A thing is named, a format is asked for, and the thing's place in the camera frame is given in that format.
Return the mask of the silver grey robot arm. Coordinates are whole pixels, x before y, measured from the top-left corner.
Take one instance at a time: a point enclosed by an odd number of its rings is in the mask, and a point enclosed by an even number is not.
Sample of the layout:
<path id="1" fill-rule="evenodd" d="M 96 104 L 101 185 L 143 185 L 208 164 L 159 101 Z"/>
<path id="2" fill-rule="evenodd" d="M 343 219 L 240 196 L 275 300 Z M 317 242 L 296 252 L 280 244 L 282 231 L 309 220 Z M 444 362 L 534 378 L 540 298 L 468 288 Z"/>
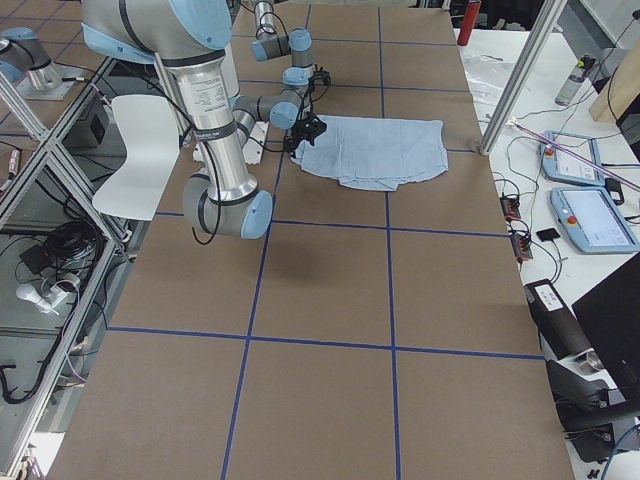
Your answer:
<path id="1" fill-rule="evenodd" d="M 256 123 L 287 131 L 283 149 L 325 132 L 313 112 L 318 83 L 331 84 L 313 59 L 304 28 L 285 30 L 271 1 L 253 1 L 256 60 L 289 57 L 283 89 L 250 97 L 231 92 L 223 75 L 230 52 L 231 13 L 225 1 L 85 1 L 84 40 L 93 51 L 134 63 L 159 61 L 175 78 L 184 115 L 196 136 L 204 167 L 187 182 L 183 211 L 194 231 L 257 239 L 270 225 L 273 200 L 247 170 L 243 147 Z"/>
<path id="2" fill-rule="evenodd" d="M 255 20 L 255 40 L 252 52 L 258 62 L 289 57 L 291 66 L 283 74 L 283 82 L 293 87 L 309 87 L 320 83 L 332 84 L 331 74 L 318 66 L 313 56 L 313 40 L 305 28 L 287 30 L 282 18 L 275 12 L 273 1 L 252 1 Z"/>

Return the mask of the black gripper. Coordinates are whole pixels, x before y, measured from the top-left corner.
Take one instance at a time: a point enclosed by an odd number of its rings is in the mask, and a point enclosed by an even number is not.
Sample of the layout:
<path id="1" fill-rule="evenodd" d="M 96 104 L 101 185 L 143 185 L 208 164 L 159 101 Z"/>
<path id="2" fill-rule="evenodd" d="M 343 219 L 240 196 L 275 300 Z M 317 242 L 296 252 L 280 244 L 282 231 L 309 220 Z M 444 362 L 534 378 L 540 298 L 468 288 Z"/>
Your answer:
<path id="1" fill-rule="evenodd" d="M 315 70 L 309 77 L 309 89 L 315 90 L 318 85 L 324 87 L 331 86 L 331 74 L 324 69 Z"/>
<path id="2" fill-rule="evenodd" d="M 314 146 L 316 138 L 324 134 L 326 130 L 327 124 L 318 115 L 314 112 L 306 112 L 301 119 L 294 123 L 292 137 L 283 138 L 283 151 L 291 158 L 296 158 L 296 149 L 301 143 L 307 142 Z"/>

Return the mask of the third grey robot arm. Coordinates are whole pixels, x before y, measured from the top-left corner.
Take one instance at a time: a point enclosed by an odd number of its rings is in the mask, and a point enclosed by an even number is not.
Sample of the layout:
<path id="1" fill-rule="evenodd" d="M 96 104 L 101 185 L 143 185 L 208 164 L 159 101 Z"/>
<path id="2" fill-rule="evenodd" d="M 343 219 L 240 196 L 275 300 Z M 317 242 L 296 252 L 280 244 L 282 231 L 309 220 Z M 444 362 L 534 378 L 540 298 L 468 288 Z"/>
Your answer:
<path id="1" fill-rule="evenodd" d="M 1 32 L 1 72 L 27 100 L 61 101 L 85 77 L 81 67 L 54 62 L 27 27 Z"/>

